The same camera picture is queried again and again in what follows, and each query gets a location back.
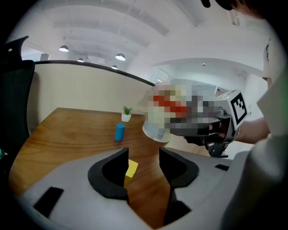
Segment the blue cylinder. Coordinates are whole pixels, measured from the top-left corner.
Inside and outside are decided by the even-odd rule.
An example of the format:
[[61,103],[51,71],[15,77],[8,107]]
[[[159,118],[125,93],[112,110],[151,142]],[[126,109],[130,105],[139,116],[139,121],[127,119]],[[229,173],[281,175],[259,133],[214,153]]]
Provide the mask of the blue cylinder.
[[125,130],[125,125],[118,123],[116,125],[116,131],[115,131],[115,140],[116,141],[122,141],[123,136],[124,136],[124,130]]

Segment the yellow paper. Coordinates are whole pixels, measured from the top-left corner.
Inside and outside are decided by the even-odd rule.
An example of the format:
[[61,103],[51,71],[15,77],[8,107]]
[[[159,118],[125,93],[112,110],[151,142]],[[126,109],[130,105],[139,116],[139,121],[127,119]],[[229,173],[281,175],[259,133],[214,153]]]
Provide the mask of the yellow paper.
[[132,178],[136,172],[136,169],[138,167],[138,163],[133,161],[133,160],[129,160],[128,163],[129,163],[129,168],[126,172],[126,176]]

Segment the white pot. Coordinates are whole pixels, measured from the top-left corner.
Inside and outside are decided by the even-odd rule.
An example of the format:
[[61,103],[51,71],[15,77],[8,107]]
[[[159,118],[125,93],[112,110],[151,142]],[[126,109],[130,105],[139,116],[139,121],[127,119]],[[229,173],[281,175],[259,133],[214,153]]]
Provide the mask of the white pot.
[[123,122],[128,122],[128,121],[130,121],[130,118],[131,118],[131,114],[126,115],[126,114],[123,114],[123,113],[122,113],[121,120],[122,120]]

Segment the wood grain surface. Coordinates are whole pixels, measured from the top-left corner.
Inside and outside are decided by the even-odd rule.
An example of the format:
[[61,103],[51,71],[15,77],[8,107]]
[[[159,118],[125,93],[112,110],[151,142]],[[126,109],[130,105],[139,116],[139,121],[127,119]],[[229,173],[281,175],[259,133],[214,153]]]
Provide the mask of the wood grain surface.
[[168,146],[209,155],[205,148],[172,135],[168,144],[142,131],[145,117],[132,115],[121,142],[114,139],[120,113],[57,108],[31,134],[13,164],[9,186],[20,196],[30,185],[59,165],[118,148],[129,147],[129,158],[139,163],[133,178],[126,177],[130,207],[152,228],[163,226],[169,184],[159,167],[159,147]]

